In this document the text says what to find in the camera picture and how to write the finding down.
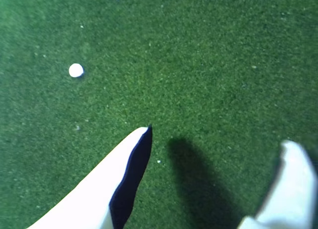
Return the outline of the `white gripper finger with blue pad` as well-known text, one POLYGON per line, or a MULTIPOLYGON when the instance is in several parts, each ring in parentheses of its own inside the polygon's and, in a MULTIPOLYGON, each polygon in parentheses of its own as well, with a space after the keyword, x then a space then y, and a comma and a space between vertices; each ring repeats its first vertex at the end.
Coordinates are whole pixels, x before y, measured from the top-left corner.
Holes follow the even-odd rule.
POLYGON ((122 229, 152 151, 152 127, 125 137, 32 229, 122 229))

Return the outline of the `white gripper finger with dark pad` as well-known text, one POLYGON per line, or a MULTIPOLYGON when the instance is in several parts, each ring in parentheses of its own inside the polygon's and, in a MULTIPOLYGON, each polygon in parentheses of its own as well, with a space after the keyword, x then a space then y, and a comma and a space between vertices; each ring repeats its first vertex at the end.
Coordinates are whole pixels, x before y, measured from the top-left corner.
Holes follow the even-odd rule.
POLYGON ((318 175, 305 149, 282 143, 281 164, 262 206, 245 216, 240 229, 311 229, 318 198, 318 175))

